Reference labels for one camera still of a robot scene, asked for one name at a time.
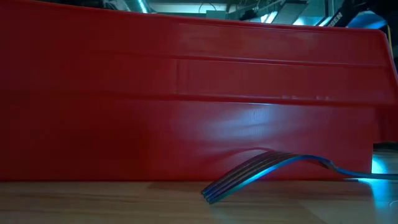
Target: wooden table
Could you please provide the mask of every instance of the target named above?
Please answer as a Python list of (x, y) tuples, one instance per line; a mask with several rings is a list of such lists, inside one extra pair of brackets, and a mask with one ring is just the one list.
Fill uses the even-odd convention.
[[(375, 160), (398, 173), (398, 154)], [(214, 205), (207, 184), (3, 182), (0, 223), (398, 223), (398, 181), (262, 181)]]

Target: fork tine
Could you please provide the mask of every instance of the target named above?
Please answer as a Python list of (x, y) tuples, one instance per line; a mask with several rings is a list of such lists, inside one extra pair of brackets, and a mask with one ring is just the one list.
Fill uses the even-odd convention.
[(231, 175), (234, 175), (235, 173), (239, 172), (241, 169), (250, 166), (251, 164), (257, 162), (257, 160), (262, 159), (268, 155), (271, 155), (275, 153), (274, 151), (267, 151), (267, 152), (263, 152), (261, 154), (258, 154), (252, 158), (250, 158), (249, 160), (243, 162), (242, 164), (238, 165), (237, 167), (235, 167), (234, 169), (231, 169), (230, 171), (228, 171), (226, 174), (224, 174), (222, 177), (220, 177), (219, 179), (217, 179), (216, 181), (212, 182), (210, 185), (208, 185), (207, 187), (205, 187), (205, 189), (203, 189), (201, 191), (201, 193), (203, 195), (205, 195), (207, 192), (211, 191), (213, 188), (217, 187), (217, 185), (224, 181), (225, 179), (229, 178)]
[(234, 182), (230, 183), (228, 186), (224, 187), (222, 190), (219, 190), (216, 194), (213, 194), (212, 197), (208, 197), (206, 201), (210, 204), (218, 202), (219, 200), (225, 198), (226, 196), (232, 194), (233, 192), (241, 189), (248, 183), (262, 177), (263, 175), (273, 171), (276, 169), (276, 165), (280, 163), (284, 163), (285, 161), (289, 161), (291, 159), (295, 159), (295, 157), (299, 157), (296, 154), (284, 154), (277, 159), (269, 161), (266, 164), (263, 164), (255, 169), (252, 169), (246, 175), (241, 176), (236, 179)]
[(203, 196), (205, 198), (210, 198), (212, 195), (216, 194), (220, 190), (223, 190), (227, 185), (230, 185), (233, 183), (235, 180), (239, 179), (240, 177), (246, 175), (248, 172), (250, 172), (253, 169), (256, 169), (260, 167), (262, 164), (266, 164), (270, 161), (274, 161), (278, 159), (280, 156), (283, 156), (285, 153), (284, 152), (272, 152), (272, 153), (264, 153), (262, 157), (259, 157), (252, 163), (250, 163), (248, 166), (244, 166), (240, 168), (239, 170), (234, 170), (232, 174), (226, 175), (223, 180), (218, 181), (217, 185), (212, 188), (212, 190), (207, 191)]

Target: red plastic bin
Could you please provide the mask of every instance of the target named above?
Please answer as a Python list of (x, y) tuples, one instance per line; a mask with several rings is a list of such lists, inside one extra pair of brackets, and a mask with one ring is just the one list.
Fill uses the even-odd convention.
[[(370, 172), (378, 30), (1, 1), (1, 180), (211, 180), (259, 147)], [(271, 179), (336, 179), (296, 163)]]

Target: metal fork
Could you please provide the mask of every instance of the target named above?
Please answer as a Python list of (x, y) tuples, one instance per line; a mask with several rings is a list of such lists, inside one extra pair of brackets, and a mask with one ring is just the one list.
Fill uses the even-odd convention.
[(243, 162), (201, 191), (206, 201), (216, 203), (258, 178), (294, 161), (308, 161), (348, 177), (398, 180), (398, 174), (365, 174), (335, 166), (319, 156), (267, 151)]

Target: fork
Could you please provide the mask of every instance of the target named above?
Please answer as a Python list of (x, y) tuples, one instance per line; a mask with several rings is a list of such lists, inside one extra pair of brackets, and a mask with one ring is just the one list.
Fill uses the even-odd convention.
[(320, 156), (267, 151), (230, 170), (203, 189), (201, 193), (209, 204), (216, 203), (273, 170), (295, 161), (307, 161), (348, 177), (398, 180), (398, 174), (367, 174), (344, 170)]

